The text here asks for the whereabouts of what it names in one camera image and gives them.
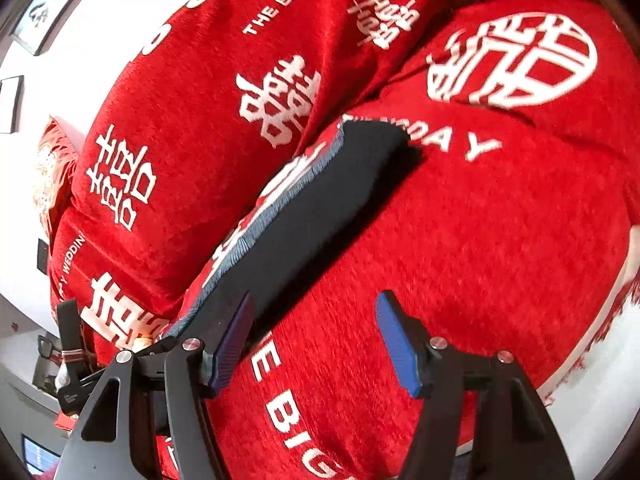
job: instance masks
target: blue knit edge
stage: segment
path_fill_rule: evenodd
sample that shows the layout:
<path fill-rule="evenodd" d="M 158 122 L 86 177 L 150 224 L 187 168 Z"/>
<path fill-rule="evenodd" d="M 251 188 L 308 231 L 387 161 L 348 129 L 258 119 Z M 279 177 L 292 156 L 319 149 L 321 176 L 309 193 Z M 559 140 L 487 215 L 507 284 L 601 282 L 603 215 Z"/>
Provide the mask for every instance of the blue knit edge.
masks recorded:
<path fill-rule="evenodd" d="M 247 228 L 244 234 L 239 238 L 238 242 L 233 246 L 229 253 L 224 257 L 220 266 L 213 273 L 213 276 L 207 281 L 198 294 L 193 304 L 189 307 L 187 314 L 177 320 L 174 325 L 164 334 L 164 337 L 174 336 L 180 337 L 180 334 L 187 328 L 187 325 L 193 321 L 200 307 L 204 304 L 209 295 L 218 285 L 222 276 L 233 267 L 238 261 L 251 249 L 258 237 L 280 214 L 284 206 L 286 206 L 293 198 L 295 198 L 302 189 L 309 184 L 329 162 L 340 151 L 344 145 L 344 130 L 342 122 L 338 124 L 338 133 L 332 140 L 329 148 L 316 160 L 311 163 L 306 173 L 288 190 L 282 193 L 276 201 L 265 209 L 258 217 L 254 219 L 252 224 Z"/>

